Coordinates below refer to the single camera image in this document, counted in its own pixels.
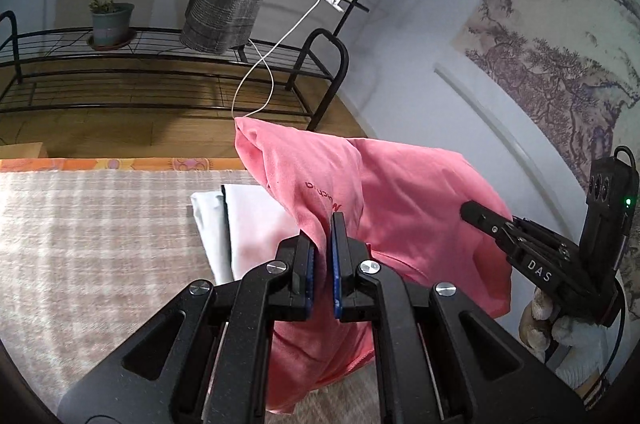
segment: white cable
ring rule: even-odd
[[[249,42],[251,43],[252,47],[255,49],[256,52],[258,52],[258,57],[260,57],[260,60],[264,60],[264,57],[262,57],[262,54],[260,53],[260,50],[258,50],[258,47],[255,46],[254,42],[249,39]],[[273,73],[271,73],[271,68],[269,68],[269,65],[267,64],[267,61],[264,62],[264,65],[267,67],[267,70],[269,71],[269,75],[271,76],[271,92],[269,94],[269,98],[267,99],[267,102],[265,102],[262,107],[259,107],[257,110],[252,111],[251,113],[247,113],[245,115],[245,117],[251,117],[251,115],[253,115],[254,113],[260,113],[260,111],[262,111],[263,109],[265,109],[268,105],[269,102],[271,101],[271,97],[273,96],[273,88],[275,87],[275,80],[273,78]]]
[[[282,36],[282,39],[280,39],[280,41],[278,41],[276,44],[274,44],[274,45],[273,45],[273,48],[272,48],[271,50],[269,50],[269,52],[267,52],[267,53],[266,53],[266,54],[264,54],[264,55],[261,55],[261,56],[260,56],[260,59],[258,59],[258,61],[257,61],[257,62],[256,62],[256,63],[255,63],[255,64],[254,64],[250,69],[249,69],[249,71],[248,71],[248,72],[246,72],[245,76],[244,76],[244,77],[242,77],[242,80],[240,81],[240,84],[238,84],[238,89],[236,89],[236,93],[234,94],[234,100],[233,100],[233,102],[231,103],[231,117],[234,117],[234,106],[236,105],[236,98],[238,97],[238,92],[240,91],[240,88],[242,87],[242,84],[244,84],[244,81],[246,81],[246,78],[247,78],[247,77],[249,77],[249,75],[251,74],[251,72],[255,70],[255,67],[256,67],[256,66],[258,66],[262,61],[264,61],[265,65],[267,64],[267,62],[265,61],[265,59],[266,59],[267,57],[269,57],[269,56],[273,53],[273,51],[274,51],[274,50],[275,50],[275,49],[280,45],[280,43],[281,43],[282,41],[284,41],[285,39],[287,39],[287,38],[289,37],[290,33],[292,33],[296,28],[298,28],[298,25],[300,25],[300,23],[302,23],[302,21],[304,21],[304,20],[306,19],[306,17],[307,17],[311,12],[313,12],[313,10],[318,6],[318,4],[320,3],[320,1],[322,1],[322,0],[317,0],[317,1],[314,3],[314,5],[313,5],[309,10],[307,10],[307,11],[306,11],[305,15],[304,15],[304,16],[302,16],[302,17],[298,20],[298,22],[297,22],[295,25],[293,25],[293,27],[290,29],[290,31],[289,31],[289,32],[287,32],[286,34],[284,34],[284,35]],[[263,110],[264,108],[266,108],[266,107],[267,107],[267,105],[269,104],[269,101],[270,101],[270,100],[271,100],[271,95],[270,95],[270,96],[269,96],[269,98],[267,99],[267,102],[266,102],[266,103],[265,103],[265,104],[264,104],[260,109],[258,109],[258,110],[256,110],[256,111],[252,111],[252,112],[251,112],[251,113],[249,113],[248,115],[245,115],[245,117],[248,117],[249,115],[253,115],[254,113],[258,113],[258,111],[261,111],[261,110]]]

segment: hand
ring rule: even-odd
[[[578,394],[584,394],[597,381],[604,366],[605,329],[567,315],[552,325],[548,319],[553,311],[552,299],[536,289],[533,301],[524,309],[520,319],[520,340],[541,361],[545,360],[551,337],[559,344],[571,346],[556,375]]]

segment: green plant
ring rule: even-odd
[[[94,14],[111,14],[120,10],[116,3],[111,1],[90,0],[89,10]]]

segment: beige plaid fabric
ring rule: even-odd
[[[190,195],[246,171],[0,174],[0,338],[55,410],[71,385],[194,279],[212,279]],[[376,422],[375,369],[270,422]]]

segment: silver screw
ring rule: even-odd
[[[269,274],[282,274],[285,270],[287,270],[287,264],[284,261],[270,261],[267,264]]]
[[[438,283],[436,285],[436,293],[438,294],[438,296],[450,298],[453,294],[456,293],[456,287],[453,285],[453,283]]]
[[[204,279],[198,279],[189,285],[189,292],[194,296],[202,296],[211,290],[211,285]]]
[[[360,270],[363,271],[364,274],[376,274],[377,272],[380,272],[380,263],[366,259],[360,263]]]

